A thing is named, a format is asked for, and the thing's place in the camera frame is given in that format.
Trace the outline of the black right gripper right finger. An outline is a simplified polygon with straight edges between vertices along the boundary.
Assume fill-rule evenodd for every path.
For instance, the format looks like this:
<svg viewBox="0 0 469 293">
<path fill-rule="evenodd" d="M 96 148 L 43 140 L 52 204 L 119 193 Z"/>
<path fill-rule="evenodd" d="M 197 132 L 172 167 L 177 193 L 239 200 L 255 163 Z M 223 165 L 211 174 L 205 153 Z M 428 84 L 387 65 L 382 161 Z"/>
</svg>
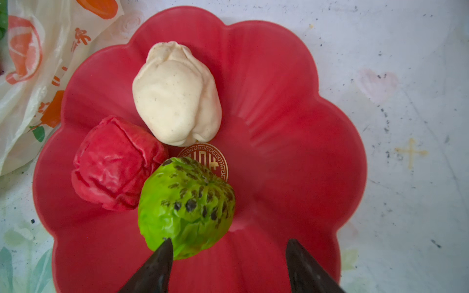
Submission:
<svg viewBox="0 0 469 293">
<path fill-rule="evenodd" d="M 288 241 L 286 260 L 292 293 L 345 293 L 297 239 Z"/>
</svg>

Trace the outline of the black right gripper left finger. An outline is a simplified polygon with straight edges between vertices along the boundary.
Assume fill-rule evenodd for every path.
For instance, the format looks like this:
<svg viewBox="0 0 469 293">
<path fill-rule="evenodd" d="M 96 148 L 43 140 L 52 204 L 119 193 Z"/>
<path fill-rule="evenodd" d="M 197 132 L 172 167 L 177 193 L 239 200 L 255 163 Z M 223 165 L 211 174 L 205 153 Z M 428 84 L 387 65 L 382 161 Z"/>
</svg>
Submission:
<svg viewBox="0 0 469 293">
<path fill-rule="evenodd" d="M 173 264 L 173 244 L 165 239 L 119 293 L 167 293 Z"/>
</svg>

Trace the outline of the green fake cabbage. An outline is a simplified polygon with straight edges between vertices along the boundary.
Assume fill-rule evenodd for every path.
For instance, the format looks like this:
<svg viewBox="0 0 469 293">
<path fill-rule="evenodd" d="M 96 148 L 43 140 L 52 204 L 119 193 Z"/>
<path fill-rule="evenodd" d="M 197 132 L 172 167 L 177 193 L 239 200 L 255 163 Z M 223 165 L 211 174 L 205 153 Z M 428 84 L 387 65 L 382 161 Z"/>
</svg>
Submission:
<svg viewBox="0 0 469 293">
<path fill-rule="evenodd" d="M 190 157 L 171 157 L 144 183 L 138 227 L 150 250 L 170 239 L 173 258 L 184 260 L 221 240 L 235 206 L 234 190 L 222 178 Z"/>
</svg>

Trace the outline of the red flower-shaped plate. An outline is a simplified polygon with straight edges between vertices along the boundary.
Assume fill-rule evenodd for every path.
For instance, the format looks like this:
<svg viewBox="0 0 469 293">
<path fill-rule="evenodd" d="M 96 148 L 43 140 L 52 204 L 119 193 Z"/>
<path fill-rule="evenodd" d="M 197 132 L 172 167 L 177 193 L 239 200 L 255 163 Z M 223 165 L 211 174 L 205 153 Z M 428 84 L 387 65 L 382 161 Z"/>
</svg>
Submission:
<svg viewBox="0 0 469 293">
<path fill-rule="evenodd" d="M 315 62 L 291 31 L 265 21 L 227 26 L 198 7 L 149 18 L 126 45 L 86 59 L 65 90 L 61 127 L 45 144 L 33 179 L 35 208 L 54 237 L 59 293 L 114 293 L 151 255 L 137 212 L 80 199 L 73 158 L 109 115 L 142 125 L 131 86 L 158 42 L 186 45 L 213 74 L 223 121 L 212 144 L 236 195 L 230 231 L 212 248 L 176 261 L 172 293 L 288 293 L 285 249 L 297 239 L 338 280 L 337 230 L 366 185 L 366 154 L 350 119 L 320 97 Z"/>
</svg>

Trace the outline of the red fake cabbage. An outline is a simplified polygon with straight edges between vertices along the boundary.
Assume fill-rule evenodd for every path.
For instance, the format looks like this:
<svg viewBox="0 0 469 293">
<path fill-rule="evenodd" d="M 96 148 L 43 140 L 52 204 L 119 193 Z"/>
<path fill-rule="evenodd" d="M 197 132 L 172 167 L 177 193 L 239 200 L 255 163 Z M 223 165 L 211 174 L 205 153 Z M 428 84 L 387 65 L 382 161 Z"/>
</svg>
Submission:
<svg viewBox="0 0 469 293">
<path fill-rule="evenodd" d="M 144 128 L 109 116 L 79 146 L 72 186 L 80 198 L 107 210 L 133 210 L 145 181 L 168 157 L 167 147 Z"/>
</svg>

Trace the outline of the white fake garlic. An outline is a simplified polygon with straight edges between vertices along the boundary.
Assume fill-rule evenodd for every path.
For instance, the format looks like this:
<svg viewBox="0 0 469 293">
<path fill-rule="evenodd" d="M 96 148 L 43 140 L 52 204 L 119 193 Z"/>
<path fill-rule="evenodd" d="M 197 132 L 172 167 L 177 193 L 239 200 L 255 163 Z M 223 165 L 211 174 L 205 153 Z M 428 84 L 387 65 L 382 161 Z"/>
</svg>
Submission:
<svg viewBox="0 0 469 293">
<path fill-rule="evenodd" d="M 141 119 L 164 144 L 187 147 L 209 142 L 221 127 L 214 76 L 187 46 L 155 44 L 134 78 L 132 91 Z"/>
</svg>

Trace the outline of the yellowish plastic bag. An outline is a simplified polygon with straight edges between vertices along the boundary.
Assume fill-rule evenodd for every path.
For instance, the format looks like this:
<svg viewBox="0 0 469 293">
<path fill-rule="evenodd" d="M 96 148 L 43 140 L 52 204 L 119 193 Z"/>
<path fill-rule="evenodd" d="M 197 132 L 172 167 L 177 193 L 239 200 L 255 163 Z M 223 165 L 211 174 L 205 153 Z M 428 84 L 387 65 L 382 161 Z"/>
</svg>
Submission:
<svg viewBox="0 0 469 293">
<path fill-rule="evenodd" d="M 120 1 L 1 2 L 1 173 L 33 160 L 61 122 L 73 73 Z"/>
</svg>

